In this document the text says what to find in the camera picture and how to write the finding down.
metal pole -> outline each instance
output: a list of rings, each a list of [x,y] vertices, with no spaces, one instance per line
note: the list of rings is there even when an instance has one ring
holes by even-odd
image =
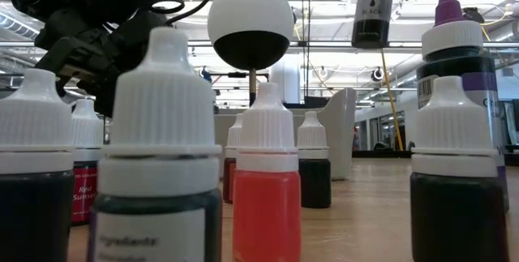
[[[249,71],[249,106],[254,104],[256,99],[256,69]]]

wooden table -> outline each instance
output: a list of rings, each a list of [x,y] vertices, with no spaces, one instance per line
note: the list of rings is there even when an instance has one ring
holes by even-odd
[[[508,167],[510,261],[519,261],[519,168]],[[303,262],[412,262],[410,161],[355,159],[347,182],[333,183],[330,209],[303,209]],[[224,206],[223,259],[231,261],[232,206]],[[84,262],[88,227],[71,232],[69,262]]]

ceiling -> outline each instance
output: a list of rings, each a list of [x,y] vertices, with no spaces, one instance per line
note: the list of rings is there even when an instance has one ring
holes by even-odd
[[[187,10],[197,5],[200,0],[186,1]],[[312,42],[313,46],[310,48],[309,58],[304,58],[302,49],[296,47],[295,43],[290,48],[289,54],[299,54],[301,67],[305,67],[308,63],[307,59],[310,59],[309,68],[312,72],[309,86],[316,94],[330,96],[332,92],[329,90],[325,89],[322,92],[322,88],[325,87],[380,86],[371,81],[371,72],[381,66],[381,55],[349,47],[357,0],[289,0],[289,2],[298,17],[292,37],[293,42],[304,39]],[[506,29],[511,22],[519,18],[519,0],[460,0],[460,2],[462,7],[478,8],[487,22],[484,28],[493,41],[519,41],[519,38],[508,36],[510,32]],[[395,81],[395,86],[413,87],[414,81],[409,79],[413,79],[414,68],[422,63],[419,42],[422,34],[434,24],[436,3],[437,0],[408,2],[393,0],[389,40],[392,45],[400,47],[388,48],[385,59],[392,73],[391,81]],[[193,46],[190,60],[195,68],[206,67],[212,73],[234,71],[214,54],[214,50],[208,43],[207,15],[210,6],[211,3],[197,14],[180,21],[177,27],[184,30],[190,39],[190,45]],[[41,28],[43,28],[42,22],[19,13],[11,5],[10,0],[0,0],[0,41],[3,42],[0,42],[1,46],[16,54],[37,60],[45,51],[28,48],[30,45],[28,42],[37,36]],[[16,42],[19,42],[19,45],[27,42],[28,46],[15,48]],[[244,105],[248,97],[247,85],[248,79],[230,79],[226,76],[220,77],[214,84],[215,88],[222,91],[220,98],[239,98],[243,100]],[[240,87],[240,89],[235,90],[232,87]]]

dropper bottle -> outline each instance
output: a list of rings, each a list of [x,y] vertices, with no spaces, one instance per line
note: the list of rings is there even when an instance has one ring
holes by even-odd
[[[329,208],[332,205],[332,172],[328,159],[326,130],[315,111],[305,113],[298,128],[301,205],[304,208]]]
[[[463,92],[461,77],[435,79],[418,111],[412,156],[414,262],[508,262],[503,190],[486,110]]]
[[[29,68],[0,100],[0,260],[66,262],[71,227],[71,108],[56,75]]]
[[[97,192],[97,162],[103,146],[103,121],[94,111],[92,100],[78,100],[72,113],[74,135],[74,196],[72,225],[90,220],[90,207]]]
[[[277,85],[260,84],[243,112],[234,173],[233,259],[299,262],[301,184],[294,120]]]
[[[213,98],[187,61],[186,35],[154,28],[143,62],[118,79],[89,262],[221,260]]]
[[[240,145],[240,133],[242,131],[243,114],[236,114],[236,122],[227,133],[227,146],[225,147],[224,160],[224,192],[223,199],[227,204],[233,203],[234,171],[236,170],[236,156]]]
[[[477,22],[463,19],[457,0],[439,0],[435,27],[422,35],[422,55],[426,63],[416,70],[418,108],[427,104],[434,91],[432,82],[442,76],[457,75],[463,80],[466,96],[487,110],[487,125],[498,154],[495,165],[508,211],[508,185],[504,166],[504,139],[501,108],[497,94],[494,58],[483,54],[483,34]]]

white sphere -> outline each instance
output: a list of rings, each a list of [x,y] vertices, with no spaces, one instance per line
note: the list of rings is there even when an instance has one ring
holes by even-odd
[[[218,55],[231,66],[262,69],[288,49],[294,17],[287,0],[214,0],[208,33]]]

